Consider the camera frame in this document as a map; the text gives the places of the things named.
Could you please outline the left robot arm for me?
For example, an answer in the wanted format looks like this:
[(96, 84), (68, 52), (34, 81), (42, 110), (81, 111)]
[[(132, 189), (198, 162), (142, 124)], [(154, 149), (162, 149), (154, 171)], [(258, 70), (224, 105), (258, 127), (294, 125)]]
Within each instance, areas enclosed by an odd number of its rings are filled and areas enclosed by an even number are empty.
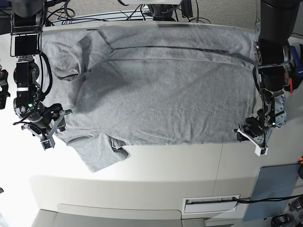
[(293, 77), (286, 71), (292, 51), (288, 39), (293, 33), (299, 0), (262, 0), (255, 23), (253, 68), (255, 87), (262, 101), (256, 116), (248, 117), (234, 130), (238, 141), (250, 141), (255, 154), (267, 154), (268, 140), (274, 128), (286, 123), (284, 91), (293, 91)]

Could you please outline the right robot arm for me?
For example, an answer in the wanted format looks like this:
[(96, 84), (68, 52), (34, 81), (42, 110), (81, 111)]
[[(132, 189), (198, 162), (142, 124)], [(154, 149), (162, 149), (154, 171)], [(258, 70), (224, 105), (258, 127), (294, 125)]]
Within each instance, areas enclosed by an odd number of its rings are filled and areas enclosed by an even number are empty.
[(42, 32), (45, 10), (59, 4), (58, 0), (12, 0), (11, 50), (18, 59), (14, 70), (17, 96), (14, 111), (20, 118), (15, 125), (29, 130), (40, 139), (44, 149), (54, 148), (53, 134), (65, 130), (65, 116), (71, 110), (63, 110), (59, 103), (49, 107), (43, 101), (50, 93), (53, 75), (50, 62), (42, 52)]

